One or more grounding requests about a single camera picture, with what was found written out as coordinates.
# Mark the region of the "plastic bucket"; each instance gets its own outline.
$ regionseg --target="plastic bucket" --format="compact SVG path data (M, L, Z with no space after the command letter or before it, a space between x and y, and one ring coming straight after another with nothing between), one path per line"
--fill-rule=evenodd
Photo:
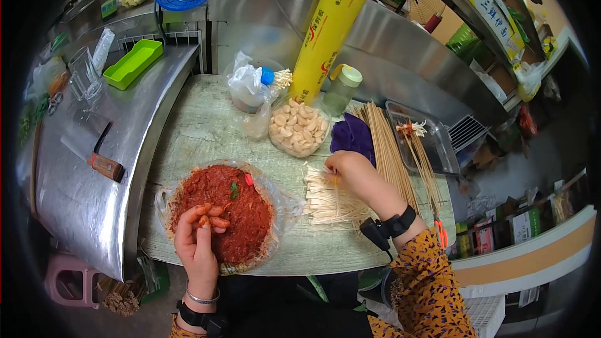
M254 56L250 57L252 57L252 61L249 64L255 68L268 67L274 72L282 71L284 69L281 64L274 62L271 59ZM227 78L227 76L231 75L232 73L234 73L234 62L231 62L227 67L225 67L223 76ZM263 104L263 90L261 90L258 94L253 95L249 91L240 93L232 90L232 88L229 88L229 93L234 106L236 106L238 110L244 111L245 113L255 114Z

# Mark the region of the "wooden knife handle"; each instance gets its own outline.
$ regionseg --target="wooden knife handle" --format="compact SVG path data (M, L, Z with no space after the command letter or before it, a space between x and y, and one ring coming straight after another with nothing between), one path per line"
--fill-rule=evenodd
M98 153L91 153L88 156L87 163L110 180L118 182L123 175L123 166L120 163L103 157Z

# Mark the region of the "green plastic container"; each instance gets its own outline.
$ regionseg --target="green plastic container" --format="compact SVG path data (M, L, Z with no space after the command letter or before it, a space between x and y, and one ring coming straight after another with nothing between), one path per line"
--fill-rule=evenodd
M103 74L106 82L117 89L125 90L149 65L163 54L163 44L151 39L140 39L117 64Z

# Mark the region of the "silver bracelet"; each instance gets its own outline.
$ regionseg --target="silver bracelet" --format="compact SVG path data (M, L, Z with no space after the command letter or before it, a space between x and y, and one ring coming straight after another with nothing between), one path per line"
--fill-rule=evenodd
M204 299L199 299L199 298L195 297L194 295L190 294L190 291L188 291L188 289L187 289L189 282L190 282L190 280L186 281L186 294L188 295L188 297L190 297L192 299L192 301L195 301L196 303L199 303L199 304L215 304L215 303L217 303L217 300L219 299L219 296L221 295L218 287L215 288L217 290L216 297L214 297L211 300L204 300Z

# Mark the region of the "clear plastic bowl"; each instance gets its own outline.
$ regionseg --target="clear plastic bowl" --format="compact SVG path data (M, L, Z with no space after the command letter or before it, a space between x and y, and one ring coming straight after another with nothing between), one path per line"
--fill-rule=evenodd
M274 72L284 70L281 64L278 62L274 62L271 59L267 59L264 57L252 57L252 61L249 63L255 68L259 67L268 67L271 68ZM227 78L228 75L234 73L234 62L228 64L223 71L223 76ZM263 96L259 93L256 95L252 95L251 92L240 93L232 88L229 88L229 93L231 95L231 101L234 102L234 106L240 111L244 111L245 113L255 114L263 105Z
M306 107L309 107L311 112L307 113ZM301 112L304 112L307 118L303 117ZM284 125L281 125L282 118L286 120ZM332 117L322 110L321 100L315 100L310 106L306 106L299 105L285 96L278 98L274 103L269 121L269 139L278 149L297 158L304 158L322 146L330 134L331 124Z

